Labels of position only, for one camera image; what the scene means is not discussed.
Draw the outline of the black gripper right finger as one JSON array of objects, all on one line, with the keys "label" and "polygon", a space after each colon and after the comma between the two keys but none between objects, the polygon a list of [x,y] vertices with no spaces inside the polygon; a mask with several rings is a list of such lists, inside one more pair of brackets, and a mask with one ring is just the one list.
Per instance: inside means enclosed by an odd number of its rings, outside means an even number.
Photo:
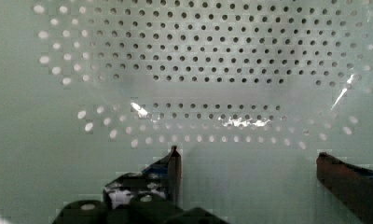
[{"label": "black gripper right finger", "polygon": [[316,177],[364,224],[373,224],[373,170],[321,152],[316,159]]}]

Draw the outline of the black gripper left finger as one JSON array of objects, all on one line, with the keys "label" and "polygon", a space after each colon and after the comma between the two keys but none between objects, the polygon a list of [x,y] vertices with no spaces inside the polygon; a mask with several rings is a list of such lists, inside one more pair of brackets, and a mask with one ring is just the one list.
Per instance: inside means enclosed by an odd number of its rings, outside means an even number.
[{"label": "black gripper left finger", "polygon": [[126,205],[138,195],[154,194],[172,203],[178,203],[181,185],[182,160],[177,146],[160,160],[138,173],[126,173],[104,186],[103,199],[115,209]]}]

